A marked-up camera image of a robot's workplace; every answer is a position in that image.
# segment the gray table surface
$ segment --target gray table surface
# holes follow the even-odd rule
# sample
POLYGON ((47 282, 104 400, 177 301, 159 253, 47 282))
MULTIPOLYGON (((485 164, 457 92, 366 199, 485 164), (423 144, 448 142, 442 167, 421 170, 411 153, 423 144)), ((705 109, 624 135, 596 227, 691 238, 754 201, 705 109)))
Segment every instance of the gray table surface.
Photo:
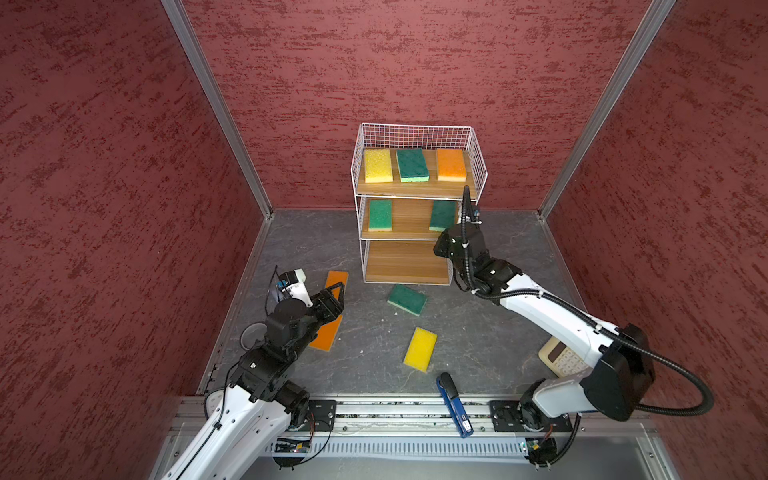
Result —
MULTIPOLYGON (((555 295, 570 300, 544 232, 533 212, 484 212, 491 255, 522 268, 555 295)), ((349 272, 344 318, 330 352, 309 348, 291 379, 314 395, 436 393, 435 378, 450 372, 460 392, 516 394, 554 374, 539 360, 550 336, 535 324, 456 286, 411 286, 424 293, 421 316, 389 305, 392 285, 364 283, 354 211, 278 210, 247 298, 223 351, 226 371, 243 354, 240 334, 264 321, 264 297, 275 265, 303 268, 310 294, 328 270, 349 272), (437 333, 427 373, 402 363, 414 329, 437 333)), ((223 386, 223 375, 209 389, 223 386)))

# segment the bottom shelf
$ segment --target bottom shelf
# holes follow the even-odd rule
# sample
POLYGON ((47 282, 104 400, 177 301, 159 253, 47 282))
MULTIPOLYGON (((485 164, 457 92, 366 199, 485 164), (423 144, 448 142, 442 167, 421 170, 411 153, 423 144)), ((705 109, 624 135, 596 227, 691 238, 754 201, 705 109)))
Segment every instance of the bottom shelf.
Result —
POLYGON ((367 283, 451 283, 451 265, 447 259, 435 256, 433 242, 374 240, 367 243, 367 283))

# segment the wire mesh back panel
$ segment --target wire mesh back panel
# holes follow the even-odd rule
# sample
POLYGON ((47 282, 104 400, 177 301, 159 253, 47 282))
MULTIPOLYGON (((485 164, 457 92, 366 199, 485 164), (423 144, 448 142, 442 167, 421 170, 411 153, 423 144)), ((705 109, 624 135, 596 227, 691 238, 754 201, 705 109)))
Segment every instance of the wire mesh back panel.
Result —
POLYGON ((357 181, 366 148, 455 148, 469 153, 475 177, 477 198, 485 186, 485 169, 475 129, 472 127, 446 127, 432 125, 361 124, 357 133, 355 155, 352 161, 352 184, 357 194, 357 181))

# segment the maroon side wall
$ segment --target maroon side wall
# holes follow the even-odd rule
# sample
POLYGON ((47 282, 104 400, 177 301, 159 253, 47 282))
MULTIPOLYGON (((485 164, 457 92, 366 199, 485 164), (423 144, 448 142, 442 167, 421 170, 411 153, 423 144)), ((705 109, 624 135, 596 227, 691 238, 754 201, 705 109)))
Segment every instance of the maroon side wall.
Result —
POLYGON ((767 3, 678 0, 549 219, 591 313, 712 386, 657 419, 684 478, 768 477, 767 52, 767 3))
POLYGON ((483 204, 539 207, 649 0, 188 0, 276 207, 352 207, 361 122, 470 125, 483 204))
POLYGON ((3 2, 0 65, 0 478, 143 480, 260 213, 160 2, 3 2))

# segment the blue stapler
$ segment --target blue stapler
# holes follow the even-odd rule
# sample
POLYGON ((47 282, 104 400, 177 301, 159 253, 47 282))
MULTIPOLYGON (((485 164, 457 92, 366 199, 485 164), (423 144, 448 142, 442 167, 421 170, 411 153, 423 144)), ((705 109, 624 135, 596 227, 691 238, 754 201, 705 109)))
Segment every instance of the blue stapler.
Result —
POLYGON ((445 406, 448 407, 448 411, 451 413, 451 418, 456 424, 458 434, 465 439, 475 433, 475 430, 472 429, 472 424, 469 422, 467 412, 462 405, 462 400, 458 397, 456 384, 453 382, 450 374, 443 372, 437 377, 437 390, 440 390, 445 406))

